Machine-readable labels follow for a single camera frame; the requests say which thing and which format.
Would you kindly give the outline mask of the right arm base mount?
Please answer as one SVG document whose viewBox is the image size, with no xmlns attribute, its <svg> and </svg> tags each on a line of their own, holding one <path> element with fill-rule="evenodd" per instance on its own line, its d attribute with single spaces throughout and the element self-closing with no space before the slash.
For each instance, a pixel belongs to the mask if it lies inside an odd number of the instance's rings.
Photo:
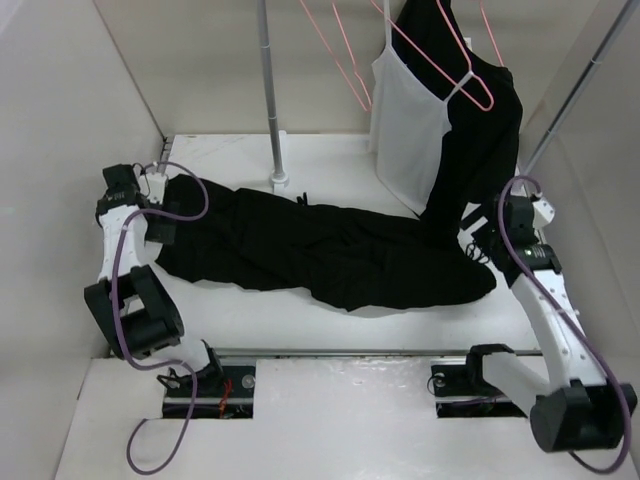
<svg viewBox="0 0 640 480">
<path fill-rule="evenodd" d="M 434 396 L 439 419 L 525 418 L 526 414 L 482 373 L 482 360 L 494 353 L 514 351 L 504 344 L 472 346 L 464 357 L 442 357 L 430 363 L 427 390 Z"/>
</svg>

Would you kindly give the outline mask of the black trousers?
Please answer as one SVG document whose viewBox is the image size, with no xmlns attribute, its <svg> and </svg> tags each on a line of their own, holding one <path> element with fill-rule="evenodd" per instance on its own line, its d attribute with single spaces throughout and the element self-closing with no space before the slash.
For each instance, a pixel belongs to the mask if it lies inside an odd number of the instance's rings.
<svg viewBox="0 0 640 480">
<path fill-rule="evenodd" d="M 415 219 L 231 190 L 185 174 L 169 180 L 165 198 L 182 215 L 204 215 L 179 224 L 157 258 L 190 283 L 304 288 L 346 311 L 467 304 L 497 286 L 487 266 L 458 247 L 435 246 Z"/>
</svg>

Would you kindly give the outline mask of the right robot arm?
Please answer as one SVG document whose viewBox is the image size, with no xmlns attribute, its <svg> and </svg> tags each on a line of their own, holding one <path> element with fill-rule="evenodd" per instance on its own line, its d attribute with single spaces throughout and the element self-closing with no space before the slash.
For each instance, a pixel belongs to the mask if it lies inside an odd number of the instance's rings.
<svg viewBox="0 0 640 480">
<path fill-rule="evenodd" d="M 481 344 L 467 353 L 462 381 L 476 394 L 503 394 L 526 415 L 546 453 L 614 449 L 630 431 L 637 396 L 628 383 L 615 386 L 584 343 L 561 264 L 535 234 L 552 217 L 539 196 L 507 195 L 462 221 L 524 309 L 547 368 L 541 376 L 510 347 Z"/>
</svg>

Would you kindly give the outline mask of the pink wire hanger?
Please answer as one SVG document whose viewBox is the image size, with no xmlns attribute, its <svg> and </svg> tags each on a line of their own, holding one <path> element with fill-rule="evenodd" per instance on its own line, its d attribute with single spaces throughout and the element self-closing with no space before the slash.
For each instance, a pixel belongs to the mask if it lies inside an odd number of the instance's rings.
<svg viewBox="0 0 640 480">
<path fill-rule="evenodd" d="M 318 24 L 314 14 L 312 13 L 308 2 L 299 0 L 298 3 L 302 7 L 303 12 L 305 13 L 318 38 L 320 39 L 322 45 L 333 60 L 348 89 L 355 97 L 356 102 L 364 112 L 371 113 L 373 107 L 372 96 L 367 82 L 360 72 L 358 61 L 351 45 L 349 35 L 345 28 L 338 4 L 335 1 L 331 1 L 330 7 L 334 21 L 336 23 L 336 28 L 338 29 L 338 32 L 340 34 L 342 47 L 344 49 L 343 57 L 341 57 L 336 52 L 336 49 L 329 42 L 327 35 L 324 33 L 324 31 Z"/>
</svg>

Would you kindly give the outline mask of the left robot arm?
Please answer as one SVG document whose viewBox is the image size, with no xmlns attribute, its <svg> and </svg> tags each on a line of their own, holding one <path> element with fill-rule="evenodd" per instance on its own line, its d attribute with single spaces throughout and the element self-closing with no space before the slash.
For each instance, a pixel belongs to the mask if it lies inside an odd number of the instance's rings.
<svg viewBox="0 0 640 480">
<path fill-rule="evenodd" d="M 178 222 L 199 220 L 209 207 L 182 215 L 166 206 L 168 178 L 147 166 L 117 164 L 104 168 L 103 178 L 106 191 L 96 205 L 103 262 L 96 283 L 84 290 L 90 313 L 117 357 L 142 370 L 157 360 L 175 369 L 179 385 L 204 397 L 217 394 L 224 381 L 217 354 L 186 336 L 177 306 L 145 257 L 147 243 L 172 243 Z"/>
</svg>

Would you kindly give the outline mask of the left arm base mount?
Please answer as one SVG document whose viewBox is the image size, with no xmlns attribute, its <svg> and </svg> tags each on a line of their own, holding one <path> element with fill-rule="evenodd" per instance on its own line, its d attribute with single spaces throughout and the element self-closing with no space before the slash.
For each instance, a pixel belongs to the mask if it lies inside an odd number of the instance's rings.
<svg viewBox="0 0 640 480">
<path fill-rule="evenodd" d="M 251 419 L 256 386 L 255 363 L 225 363 L 206 346 L 210 363 L 197 372 L 197 394 L 193 419 Z M 184 419 L 191 405 L 192 378 L 170 367 L 167 374 L 158 375 L 164 388 L 162 417 Z"/>
</svg>

